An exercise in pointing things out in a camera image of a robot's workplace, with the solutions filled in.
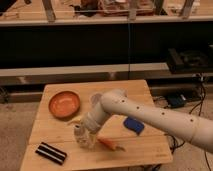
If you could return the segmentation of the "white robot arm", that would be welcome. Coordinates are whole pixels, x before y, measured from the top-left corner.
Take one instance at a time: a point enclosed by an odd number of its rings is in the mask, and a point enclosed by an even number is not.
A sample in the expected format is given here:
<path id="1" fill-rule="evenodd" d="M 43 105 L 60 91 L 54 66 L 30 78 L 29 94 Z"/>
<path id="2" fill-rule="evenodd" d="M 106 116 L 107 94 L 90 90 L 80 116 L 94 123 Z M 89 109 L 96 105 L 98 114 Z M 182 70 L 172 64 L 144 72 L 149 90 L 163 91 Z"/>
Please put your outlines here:
<path id="1" fill-rule="evenodd" d="M 213 154 L 213 121 L 169 109 L 144 105 L 129 99 L 124 90 L 102 94 L 99 102 L 82 118 L 84 127 L 98 133 L 113 114 L 142 121 Z"/>

